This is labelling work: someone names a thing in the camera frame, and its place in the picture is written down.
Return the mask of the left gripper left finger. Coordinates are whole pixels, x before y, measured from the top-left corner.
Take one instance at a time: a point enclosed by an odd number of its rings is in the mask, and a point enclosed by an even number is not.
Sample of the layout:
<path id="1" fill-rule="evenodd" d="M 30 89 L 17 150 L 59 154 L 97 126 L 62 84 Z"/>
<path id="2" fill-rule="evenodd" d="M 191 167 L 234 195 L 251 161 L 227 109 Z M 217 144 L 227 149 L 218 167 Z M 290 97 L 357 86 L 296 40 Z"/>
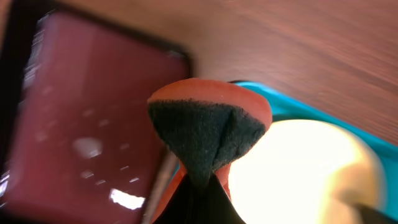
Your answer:
<path id="1" fill-rule="evenodd" d="M 185 175 L 154 224 L 189 224 L 193 220 L 197 191 Z"/>

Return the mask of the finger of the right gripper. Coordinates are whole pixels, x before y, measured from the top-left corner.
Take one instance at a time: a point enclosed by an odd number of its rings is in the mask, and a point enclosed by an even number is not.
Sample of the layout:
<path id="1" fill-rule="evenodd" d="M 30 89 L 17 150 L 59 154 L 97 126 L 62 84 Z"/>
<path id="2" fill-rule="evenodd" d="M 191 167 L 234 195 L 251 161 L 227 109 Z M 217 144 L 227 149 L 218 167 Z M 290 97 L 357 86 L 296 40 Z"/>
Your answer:
<path id="1" fill-rule="evenodd" d="M 356 204 L 360 219 L 363 224 L 398 224 L 398 221 L 367 205 Z"/>

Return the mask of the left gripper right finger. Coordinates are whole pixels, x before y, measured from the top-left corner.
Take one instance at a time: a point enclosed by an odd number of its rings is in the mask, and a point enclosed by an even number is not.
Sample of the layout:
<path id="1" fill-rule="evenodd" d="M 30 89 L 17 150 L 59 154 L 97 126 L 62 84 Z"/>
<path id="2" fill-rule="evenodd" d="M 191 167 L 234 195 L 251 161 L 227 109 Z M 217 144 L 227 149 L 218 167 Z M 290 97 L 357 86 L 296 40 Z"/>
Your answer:
<path id="1" fill-rule="evenodd" d="M 199 224 L 246 224 L 234 209 L 215 174 L 198 198 Z"/>

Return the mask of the green and red sponge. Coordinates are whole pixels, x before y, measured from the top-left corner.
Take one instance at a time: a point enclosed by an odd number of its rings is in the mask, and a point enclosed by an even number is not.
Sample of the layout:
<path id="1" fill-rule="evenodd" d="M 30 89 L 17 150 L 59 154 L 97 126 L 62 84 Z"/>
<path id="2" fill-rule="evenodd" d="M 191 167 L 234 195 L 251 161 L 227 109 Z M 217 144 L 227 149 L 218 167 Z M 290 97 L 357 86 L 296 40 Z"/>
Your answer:
<path id="1" fill-rule="evenodd" d="M 236 84 L 190 78 L 154 92 L 147 107 L 156 133 L 197 191 L 191 223 L 199 223 L 200 191 L 213 174 L 246 155 L 263 137 L 272 123 L 271 106 Z"/>

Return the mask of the yellow-green plate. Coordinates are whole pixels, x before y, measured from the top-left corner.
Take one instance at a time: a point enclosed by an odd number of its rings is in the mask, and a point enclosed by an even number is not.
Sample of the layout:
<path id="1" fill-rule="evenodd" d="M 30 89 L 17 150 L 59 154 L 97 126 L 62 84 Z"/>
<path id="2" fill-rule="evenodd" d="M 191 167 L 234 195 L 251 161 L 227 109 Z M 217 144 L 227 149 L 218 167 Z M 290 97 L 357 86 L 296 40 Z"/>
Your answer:
<path id="1" fill-rule="evenodd" d="M 246 223 L 359 223 L 355 205 L 381 208 L 384 173 L 353 133 L 321 121 L 271 125 L 231 165 L 232 204 Z"/>

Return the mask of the dark red black-rimmed tray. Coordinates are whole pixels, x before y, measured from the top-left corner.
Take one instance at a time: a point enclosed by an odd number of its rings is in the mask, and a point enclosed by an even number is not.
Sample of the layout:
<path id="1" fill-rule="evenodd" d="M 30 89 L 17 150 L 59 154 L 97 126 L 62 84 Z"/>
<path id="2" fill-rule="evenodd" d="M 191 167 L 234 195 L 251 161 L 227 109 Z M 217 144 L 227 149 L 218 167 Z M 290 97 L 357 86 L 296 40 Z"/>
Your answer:
<path id="1" fill-rule="evenodd" d="M 142 220 L 165 146 L 147 113 L 180 46 L 57 1 L 12 1 L 1 50 L 1 222 Z"/>

